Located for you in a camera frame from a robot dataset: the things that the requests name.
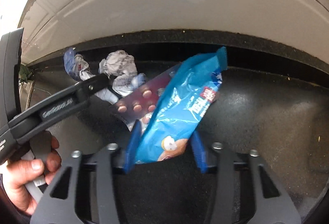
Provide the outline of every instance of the fingernail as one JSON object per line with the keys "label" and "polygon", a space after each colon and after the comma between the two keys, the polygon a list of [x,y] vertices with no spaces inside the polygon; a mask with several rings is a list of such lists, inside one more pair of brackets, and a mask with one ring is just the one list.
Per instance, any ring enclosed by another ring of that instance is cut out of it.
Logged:
{"label": "fingernail", "polygon": [[40,170],[41,167],[42,167],[42,161],[40,159],[35,159],[32,161],[32,169],[34,171]]}
{"label": "fingernail", "polygon": [[59,163],[57,163],[55,160],[51,160],[50,164],[54,169],[58,168],[58,166],[59,166]]}

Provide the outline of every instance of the human hand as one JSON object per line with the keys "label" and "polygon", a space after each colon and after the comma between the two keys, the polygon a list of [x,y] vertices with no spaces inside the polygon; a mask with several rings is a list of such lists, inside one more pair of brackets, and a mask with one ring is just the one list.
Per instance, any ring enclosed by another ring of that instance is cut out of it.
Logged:
{"label": "human hand", "polygon": [[[60,168],[61,157],[55,149],[59,148],[58,140],[52,136],[52,151],[47,157],[46,167],[49,173],[45,176],[49,184]],[[32,215],[37,207],[37,202],[29,194],[24,184],[35,180],[44,172],[45,165],[41,159],[19,160],[7,165],[3,171],[3,186],[11,202],[28,215]]]}

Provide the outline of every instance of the blue gripper pad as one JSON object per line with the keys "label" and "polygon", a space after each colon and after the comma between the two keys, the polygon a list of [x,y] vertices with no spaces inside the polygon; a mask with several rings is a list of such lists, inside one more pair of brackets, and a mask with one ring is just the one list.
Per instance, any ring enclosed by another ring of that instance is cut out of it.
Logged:
{"label": "blue gripper pad", "polygon": [[135,121],[134,127],[131,131],[129,144],[126,148],[125,163],[123,166],[124,172],[127,174],[135,165],[136,150],[142,136],[142,128],[139,120]]}
{"label": "blue gripper pad", "polygon": [[190,141],[196,165],[200,168],[201,173],[206,173],[208,170],[206,151],[196,130],[193,132]]}

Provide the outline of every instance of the screw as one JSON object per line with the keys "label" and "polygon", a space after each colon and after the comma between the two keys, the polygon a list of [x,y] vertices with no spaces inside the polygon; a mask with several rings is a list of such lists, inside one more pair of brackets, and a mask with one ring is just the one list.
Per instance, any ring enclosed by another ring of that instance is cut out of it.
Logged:
{"label": "screw", "polygon": [[116,143],[110,143],[109,145],[106,146],[106,148],[110,151],[114,151],[118,148],[118,145]]}
{"label": "screw", "polygon": [[81,152],[80,152],[80,151],[74,151],[74,152],[71,154],[71,156],[72,156],[73,158],[78,158],[78,157],[81,156]]}
{"label": "screw", "polygon": [[215,150],[221,150],[221,149],[223,149],[223,145],[220,142],[214,142],[213,143],[213,148]]}
{"label": "screw", "polygon": [[251,151],[250,151],[250,155],[253,156],[253,157],[257,157],[257,156],[259,156],[257,150],[251,150]]}

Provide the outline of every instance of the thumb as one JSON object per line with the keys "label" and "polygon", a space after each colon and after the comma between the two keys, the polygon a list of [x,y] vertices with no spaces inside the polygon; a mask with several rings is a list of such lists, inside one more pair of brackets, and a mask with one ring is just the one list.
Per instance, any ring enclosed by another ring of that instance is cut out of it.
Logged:
{"label": "thumb", "polygon": [[7,166],[7,184],[12,189],[35,180],[44,171],[44,164],[41,159],[19,160]]}

